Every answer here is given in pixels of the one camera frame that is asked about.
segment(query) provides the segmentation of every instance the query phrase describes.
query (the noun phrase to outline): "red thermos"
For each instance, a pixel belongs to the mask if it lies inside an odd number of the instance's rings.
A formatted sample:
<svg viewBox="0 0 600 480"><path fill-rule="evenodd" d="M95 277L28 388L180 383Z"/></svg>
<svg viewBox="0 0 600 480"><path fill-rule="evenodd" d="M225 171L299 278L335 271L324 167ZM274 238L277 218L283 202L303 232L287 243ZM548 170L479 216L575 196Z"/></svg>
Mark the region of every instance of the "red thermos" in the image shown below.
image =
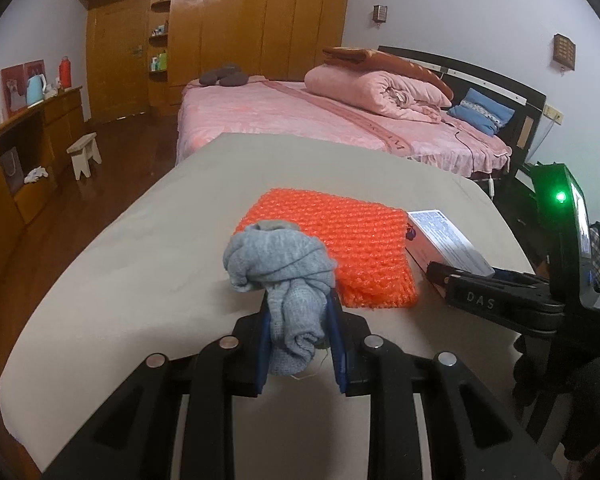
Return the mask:
<svg viewBox="0 0 600 480"><path fill-rule="evenodd" d="M67 56L60 62L60 83L62 88L71 88L71 61Z"/></svg>

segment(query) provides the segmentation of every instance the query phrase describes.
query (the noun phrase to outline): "headboard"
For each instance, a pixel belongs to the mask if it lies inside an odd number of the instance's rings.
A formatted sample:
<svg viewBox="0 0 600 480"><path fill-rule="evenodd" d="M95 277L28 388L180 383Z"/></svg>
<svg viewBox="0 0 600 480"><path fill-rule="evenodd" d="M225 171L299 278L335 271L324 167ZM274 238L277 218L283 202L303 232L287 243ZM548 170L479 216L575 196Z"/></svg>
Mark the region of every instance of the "headboard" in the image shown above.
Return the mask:
<svg viewBox="0 0 600 480"><path fill-rule="evenodd" d="M544 94L506 76L457 59L394 46L380 46L378 50L407 58L436 72L454 92L454 105L460 104L469 88L475 88L515 110L513 118L499 131L498 136L512 150L510 170L505 181L516 176L525 163L538 129L546 102Z"/></svg>

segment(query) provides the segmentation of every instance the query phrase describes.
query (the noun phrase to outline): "electric kettle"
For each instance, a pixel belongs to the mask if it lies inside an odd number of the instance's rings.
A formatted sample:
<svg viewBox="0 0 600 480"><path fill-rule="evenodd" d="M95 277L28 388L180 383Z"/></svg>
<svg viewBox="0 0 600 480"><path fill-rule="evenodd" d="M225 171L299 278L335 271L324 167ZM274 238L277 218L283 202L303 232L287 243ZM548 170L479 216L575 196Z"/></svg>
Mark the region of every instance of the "electric kettle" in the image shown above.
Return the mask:
<svg viewBox="0 0 600 480"><path fill-rule="evenodd" d="M35 75L27 82L27 106L45 99L46 79L43 74Z"/></svg>

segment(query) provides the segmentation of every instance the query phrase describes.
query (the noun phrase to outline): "orange scrubbing towel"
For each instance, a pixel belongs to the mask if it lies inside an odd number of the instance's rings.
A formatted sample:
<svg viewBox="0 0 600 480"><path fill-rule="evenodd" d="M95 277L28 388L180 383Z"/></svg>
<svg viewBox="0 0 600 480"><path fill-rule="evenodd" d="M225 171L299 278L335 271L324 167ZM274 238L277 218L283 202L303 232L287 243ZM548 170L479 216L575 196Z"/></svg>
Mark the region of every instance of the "orange scrubbing towel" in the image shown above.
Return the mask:
<svg viewBox="0 0 600 480"><path fill-rule="evenodd" d="M338 262L336 286L345 306L416 303L418 293L404 248L403 210L317 191L272 189L248 211L236 232L260 220L287 220L323 241Z"/></svg>

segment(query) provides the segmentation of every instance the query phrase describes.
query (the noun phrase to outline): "framed photo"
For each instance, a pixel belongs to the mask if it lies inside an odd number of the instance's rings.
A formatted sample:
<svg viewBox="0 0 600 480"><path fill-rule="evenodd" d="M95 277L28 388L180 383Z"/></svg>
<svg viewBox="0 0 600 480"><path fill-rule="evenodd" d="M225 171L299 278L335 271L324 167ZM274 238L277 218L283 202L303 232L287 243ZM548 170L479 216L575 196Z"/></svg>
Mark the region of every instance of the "framed photo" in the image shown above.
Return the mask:
<svg viewBox="0 0 600 480"><path fill-rule="evenodd" d="M24 66L15 65L0 70L2 81L2 95L7 117L13 117L23 108L27 107L27 81L24 75Z"/></svg>
<svg viewBox="0 0 600 480"><path fill-rule="evenodd" d="M45 61L43 59L38 61L29 61L28 63L24 64L25 80L28 81L35 75L43 75L46 80Z"/></svg>

